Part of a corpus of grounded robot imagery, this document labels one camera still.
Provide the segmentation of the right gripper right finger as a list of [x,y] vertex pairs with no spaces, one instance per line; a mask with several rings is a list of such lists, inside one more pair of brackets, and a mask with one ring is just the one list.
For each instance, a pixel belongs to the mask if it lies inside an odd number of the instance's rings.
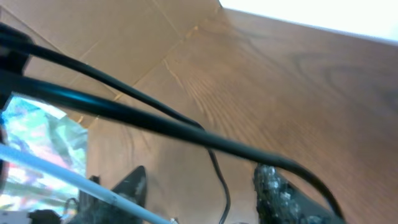
[[282,177],[275,167],[257,165],[253,183],[260,224],[345,223]]

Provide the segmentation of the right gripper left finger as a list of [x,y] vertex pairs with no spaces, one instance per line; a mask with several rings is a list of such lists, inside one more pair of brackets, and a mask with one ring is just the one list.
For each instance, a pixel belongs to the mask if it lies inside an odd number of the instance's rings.
[[144,219],[123,207],[123,203],[144,208],[147,198],[147,173],[137,166],[108,191],[109,201],[84,191],[79,194],[79,211],[69,224],[143,224]]

